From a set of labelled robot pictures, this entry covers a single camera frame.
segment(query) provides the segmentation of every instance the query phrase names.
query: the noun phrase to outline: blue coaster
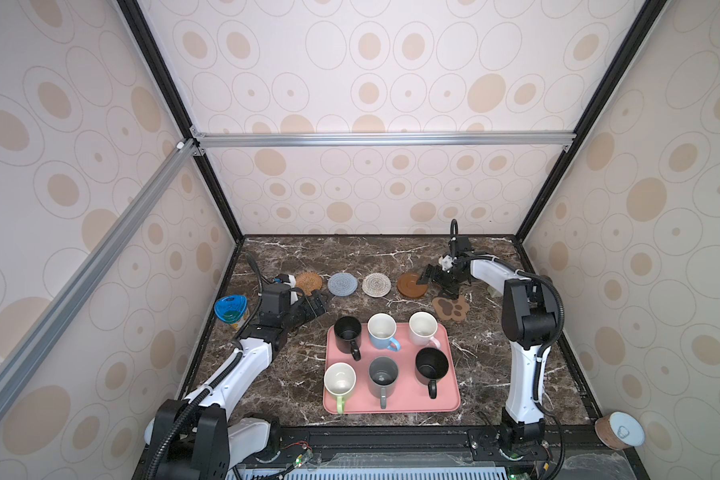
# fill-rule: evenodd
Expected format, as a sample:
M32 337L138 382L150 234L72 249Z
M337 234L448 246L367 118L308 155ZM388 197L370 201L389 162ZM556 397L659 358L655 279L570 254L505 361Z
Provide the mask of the blue coaster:
M358 288L358 279L352 274L335 274L328 279L328 291L336 296L348 296Z

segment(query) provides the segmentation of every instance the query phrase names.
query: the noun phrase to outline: tray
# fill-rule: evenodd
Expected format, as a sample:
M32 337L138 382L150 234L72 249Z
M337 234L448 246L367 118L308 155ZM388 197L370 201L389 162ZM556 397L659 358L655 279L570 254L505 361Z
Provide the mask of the tray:
M427 386L416 379L416 354L423 347L414 345L408 339L408 323L398 323L398 331L394 338L400 342L400 351L377 350L368 338L368 324L362 324L362 341L360 343L361 359L356 362L350 353L342 353L336 345L336 335L333 327L328 329L326 349L326 368L334 363L348 363L355 369L357 383L352 394L346 400L344 413L418 413L418 412L452 412L461 406L461 395L456 382L451 347L448 344L448 334L442 324L438 324L435 338L440 340L442 352L448 358L448 374L438 382L438 398L429 398ZM368 366L376 357L388 356L396 361L400 374L398 376L394 394L387 398L387 408L382 410L378 398L371 394L368 384ZM322 390L322 406L332 414L336 411L336 399L326 389Z

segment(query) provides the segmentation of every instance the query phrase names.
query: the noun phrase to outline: blue lid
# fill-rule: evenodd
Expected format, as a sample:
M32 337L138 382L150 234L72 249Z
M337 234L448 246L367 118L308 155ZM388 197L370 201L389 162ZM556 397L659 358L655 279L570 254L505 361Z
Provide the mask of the blue lid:
M358 279L352 274L334 274L328 279L328 291L336 296L348 296L358 287Z
M220 298L213 306L216 316L224 323L235 323L240 320L248 308L248 299L243 295L230 295Z

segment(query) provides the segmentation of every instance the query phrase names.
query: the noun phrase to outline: gray mug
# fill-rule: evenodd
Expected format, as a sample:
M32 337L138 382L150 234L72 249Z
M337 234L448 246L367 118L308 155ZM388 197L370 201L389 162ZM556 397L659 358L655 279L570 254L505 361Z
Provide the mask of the gray mug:
M399 372L398 364L388 356L380 356L368 367L368 376L371 377L368 388L379 399L382 409L387 408L387 398L394 392Z

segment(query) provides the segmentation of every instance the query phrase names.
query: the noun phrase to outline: mug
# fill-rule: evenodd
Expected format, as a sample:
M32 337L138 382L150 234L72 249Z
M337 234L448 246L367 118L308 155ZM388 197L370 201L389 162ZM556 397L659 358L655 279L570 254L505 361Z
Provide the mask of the mug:
M448 358L438 349L423 348L416 354L416 379L429 390L429 398L438 398L438 380L448 373Z
M343 316L333 326L336 346L342 353L351 353L356 362L360 361L360 339L362 326L354 316Z
M400 342L393 337L397 330L398 324L386 313L376 313L368 321L368 336L371 337L371 344L379 350L400 351Z
M440 350L440 341L434 338L434 334L438 332L438 322L431 313L414 313L408 320L408 326L411 329L408 334L411 343L421 346L431 343L436 349Z
M388 356L374 359L368 367L368 376L371 377L368 388L379 399L382 409L387 408L387 398L394 392L399 371L398 364Z
M352 394L357 383L355 369L348 363L334 363L326 370L326 374L322 378L326 390L334 398L336 398L336 411L339 415L344 413L344 404L347 398Z

